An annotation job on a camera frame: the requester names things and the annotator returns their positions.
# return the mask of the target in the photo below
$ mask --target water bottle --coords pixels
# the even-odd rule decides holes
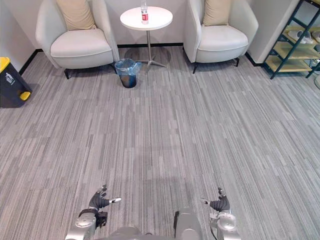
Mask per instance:
[[[141,0],[141,14],[142,14],[142,24],[148,24],[148,5],[147,0]]]

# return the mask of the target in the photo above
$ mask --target black trash bin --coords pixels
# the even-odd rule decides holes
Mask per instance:
[[[0,57],[0,107],[19,108],[31,93],[31,88],[12,66],[10,59]]]
[[[137,73],[140,70],[141,62],[135,62],[130,58],[125,58],[117,61],[114,66],[125,88],[130,89],[137,84]]]

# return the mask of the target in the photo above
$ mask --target throw pillow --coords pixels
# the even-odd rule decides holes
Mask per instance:
[[[228,25],[231,0],[205,0],[204,26]]]
[[[97,28],[87,0],[56,0],[56,3],[68,31]]]

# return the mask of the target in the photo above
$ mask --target table pedestal base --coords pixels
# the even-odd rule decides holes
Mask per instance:
[[[157,61],[154,61],[154,58],[156,56],[153,56],[151,57],[151,46],[150,46],[150,31],[146,31],[146,41],[148,43],[148,57],[149,57],[149,60],[137,60],[136,62],[141,62],[141,63],[148,63],[148,65],[146,66],[146,71],[148,71],[150,65],[157,65],[157,66],[160,66],[160,67],[167,67],[166,65],[163,65]]]

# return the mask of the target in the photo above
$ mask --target white armchair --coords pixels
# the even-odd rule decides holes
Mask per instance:
[[[43,0],[35,37],[56,68],[86,69],[118,61],[119,51],[110,25],[105,0],[89,0],[96,29],[67,31],[56,0]]]
[[[258,30],[258,21],[246,0],[232,0],[229,25],[202,26],[205,0],[187,0],[183,48],[191,63],[216,63],[246,53]]]

